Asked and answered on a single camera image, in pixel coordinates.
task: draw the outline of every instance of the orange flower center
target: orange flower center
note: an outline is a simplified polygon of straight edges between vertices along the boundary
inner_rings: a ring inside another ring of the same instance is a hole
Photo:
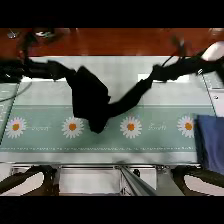
[[[191,123],[188,123],[188,122],[187,122],[187,123],[185,124],[185,128],[186,128],[187,130],[190,131],[190,130],[193,128],[193,126],[192,126]]]
[[[71,131],[74,131],[76,128],[77,128],[77,127],[76,127],[76,124],[74,124],[74,123],[72,123],[72,124],[69,125],[69,129],[70,129]]]
[[[135,129],[135,125],[134,124],[128,124],[127,128],[129,131],[133,131]]]
[[[17,131],[19,129],[19,124],[14,124],[12,126],[13,131]]]

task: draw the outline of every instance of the table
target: table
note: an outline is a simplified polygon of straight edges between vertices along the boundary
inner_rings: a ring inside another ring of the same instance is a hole
[[[114,102],[137,81],[147,77],[153,64],[163,63],[167,57],[69,56],[32,59],[39,62],[56,60],[76,70],[81,65],[86,66],[108,87],[112,96],[110,102]],[[175,60],[177,58],[174,57],[168,64]],[[18,91],[29,82],[25,78]],[[203,77],[187,75],[166,84],[154,82],[138,106],[110,119],[101,134],[91,132],[85,120],[76,121],[81,122],[83,127],[79,136],[70,138],[73,136],[68,134],[71,133],[73,120],[70,118],[73,114],[71,89],[67,82],[65,79],[57,82],[33,80],[31,87],[16,97],[13,103],[8,128],[1,142],[0,162],[195,164],[197,156],[191,122],[196,114],[214,115],[215,111]],[[18,135],[14,135],[13,131],[15,120],[19,120],[23,127],[20,134],[17,132]],[[124,134],[122,130],[127,128],[125,120],[134,122],[135,127],[140,128],[138,136],[130,138],[130,135]]]

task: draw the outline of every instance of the daisy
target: daisy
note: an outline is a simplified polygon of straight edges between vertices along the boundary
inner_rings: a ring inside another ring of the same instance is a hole
[[[23,118],[15,117],[9,121],[6,126],[6,135],[8,138],[17,138],[26,130],[26,121]]]
[[[194,131],[193,131],[193,120],[188,117],[182,117],[178,121],[178,130],[182,132],[182,135],[185,135],[185,137],[194,138]]]
[[[125,135],[126,138],[135,138],[141,134],[140,131],[142,130],[140,121],[134,117],[126,117],[121,122],[120,127],[120,130],[123,132],[123,135]]]
[[[82,130],[84,130],[82,120],[74,117],[69,117],[66,119],[62,127],[62,131],[64,132],[64,135],[66,135],[66,138],[75,138],[76,136],[82,134]]]

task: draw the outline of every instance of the wooden floor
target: wooden floor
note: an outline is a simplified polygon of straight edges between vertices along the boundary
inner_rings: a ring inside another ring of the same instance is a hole
[[[0,28],[0,57],[18,55],[17,45],[26,29],[12,29],[21,32],[18,38],[9,39],[9,29]],[[224,40],[222,31],[212,32],[210,28],[70,28],[70,33],[56,28],[56,32],[64,35],[47,45],[39,38],[40,44],[32,48],[30,56],[171,55],[176,50],[171,44],[172,35],[185,40],[190,56]]]

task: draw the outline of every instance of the blue cloth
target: blue cloth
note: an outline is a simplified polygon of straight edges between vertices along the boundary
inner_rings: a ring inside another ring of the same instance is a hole
[[[194,129],[199,162],[224,175],[224,118],[198,115]]]

